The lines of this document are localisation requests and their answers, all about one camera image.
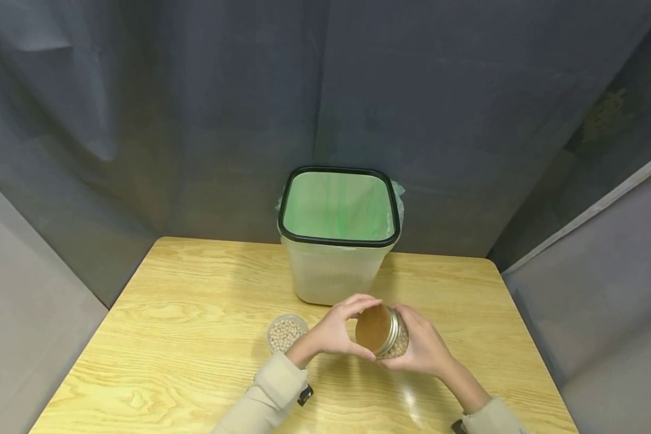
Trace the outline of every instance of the beige sleeve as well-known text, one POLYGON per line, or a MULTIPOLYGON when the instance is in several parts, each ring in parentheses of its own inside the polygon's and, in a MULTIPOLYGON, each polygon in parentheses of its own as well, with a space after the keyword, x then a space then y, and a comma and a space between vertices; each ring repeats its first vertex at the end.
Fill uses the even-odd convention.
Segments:
POLYGON ((468 434, 529 434, 499 398, 492 398, 475 414, 463 416, 463 429, 468 434))
POLYGON ((303 389, 306 371, 299 370, 283 353, 276 353, 211 434, 270 433, 286 419, 303 389))

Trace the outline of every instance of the jar lid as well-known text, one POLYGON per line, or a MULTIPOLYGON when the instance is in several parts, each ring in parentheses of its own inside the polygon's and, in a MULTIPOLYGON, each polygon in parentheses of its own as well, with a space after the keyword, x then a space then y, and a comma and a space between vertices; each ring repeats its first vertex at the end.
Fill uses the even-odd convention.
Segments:
POLYGON ((354 329, 357 343, 376 356, 388 351, 398 335, 398 319, 391 308, 382 304, 373 306, 361 314, 354 329))

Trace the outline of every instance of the trash can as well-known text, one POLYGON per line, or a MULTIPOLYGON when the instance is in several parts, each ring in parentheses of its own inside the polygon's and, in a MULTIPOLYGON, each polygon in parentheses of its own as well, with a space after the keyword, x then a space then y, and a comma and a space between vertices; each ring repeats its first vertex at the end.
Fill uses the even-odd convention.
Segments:
POLYGON ((393 182, 376 170, 294 170, 281 198, 278 228, 297 296, 332 306, 368 292, 400 237, 402 205, 393 182))

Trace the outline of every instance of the small plastic container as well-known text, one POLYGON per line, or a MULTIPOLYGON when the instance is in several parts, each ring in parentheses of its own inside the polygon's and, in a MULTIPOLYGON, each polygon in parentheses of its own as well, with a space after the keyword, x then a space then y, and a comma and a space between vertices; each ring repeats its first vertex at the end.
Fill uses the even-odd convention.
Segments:
POLYGON ((354 338, 377 359, 400 357, 409 344, 407 326, 400 314, 393 307, 382 304, 359 315, 354 338))
POLYGON ((376 170, 295 170, 281 198, 278 228, 297 296, 332 306, 370 291, 400 237, 399 210, 391 180, 376 170))
POLYGON ((305 335, 306 332, 308 332, 308 331, 309 331, 309 325, 306 324, 306 321, 304 321, 304 319, 301 316, 289 313, 289 314, 285 314, 285 315, 280 315, 276 319, 272 320, 272 323, 270 323, 270 325, 268 326, 268 331, 267 331, 267 333, 265 335, 265 338, 267 340, 268 348, 270 348, 271 353, 275 353, 275 352, 283 352, 284 353, 286 350, 289 349, 289 347, 292 346, 292 344, 294 343, 295 340, 297 340, 299 337, 302 337, 303 335, 305 335), (288 320, 288 321, 291 320, 298 326, 298 335, 295 336, 292 339, 292 342, 289 342, 288 345, 285 345, 284 347, 281 347, 281 348, 276 348, 271 343, 271 341, 272 341, 271 335, 274 333, 275 326, 277 324, 280 324, 282 321, 285 321, 285 320, 288 320))

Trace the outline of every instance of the wood grain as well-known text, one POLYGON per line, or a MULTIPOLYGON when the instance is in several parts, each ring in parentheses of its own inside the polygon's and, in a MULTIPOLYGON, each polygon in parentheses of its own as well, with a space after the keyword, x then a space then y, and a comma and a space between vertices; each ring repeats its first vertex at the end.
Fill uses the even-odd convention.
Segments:
MULTIPOLYGON (((270 322, 325 314, 291 285, 282 246, 161 238, 31 433, 206 434, 270 357, 270 322)), ((490 261, 390 253, 372 293, 433 319, 533 433, 577 432, 490 261)), ((278 433, 450 433, 462 415, 435 380, 353 357, 317 357, 309 382, 278 433)))

